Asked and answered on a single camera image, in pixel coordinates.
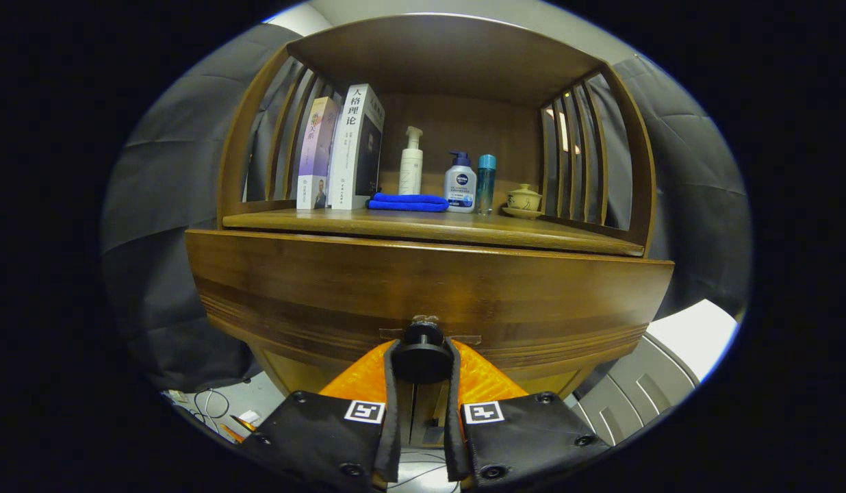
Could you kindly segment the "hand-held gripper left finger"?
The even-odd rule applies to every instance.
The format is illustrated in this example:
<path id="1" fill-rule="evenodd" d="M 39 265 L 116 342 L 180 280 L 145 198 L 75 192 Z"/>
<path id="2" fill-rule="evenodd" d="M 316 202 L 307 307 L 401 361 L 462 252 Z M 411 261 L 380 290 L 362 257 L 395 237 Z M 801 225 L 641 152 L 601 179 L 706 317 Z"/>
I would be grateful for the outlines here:
<path id="1" fill-rule="evenodd" d="M 319 392 L 289 394 L 242 443 L 242 455 L 300 492 L 385 491 L 399 475 L 401 437 L 393 340 Z"/>

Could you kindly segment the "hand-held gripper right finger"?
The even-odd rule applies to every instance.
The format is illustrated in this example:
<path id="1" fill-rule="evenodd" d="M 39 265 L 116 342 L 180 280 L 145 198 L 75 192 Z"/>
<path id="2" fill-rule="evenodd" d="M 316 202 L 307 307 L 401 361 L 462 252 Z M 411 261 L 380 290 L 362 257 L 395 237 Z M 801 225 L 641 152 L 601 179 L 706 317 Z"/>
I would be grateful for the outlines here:
<path id="1" fill-rule="evenodd" d="M 463 492 L 535 492 L 592 465 L 611 446 L 552 391 L 528 393 L 461 341 L 444 433 L 448 480 Z"/>

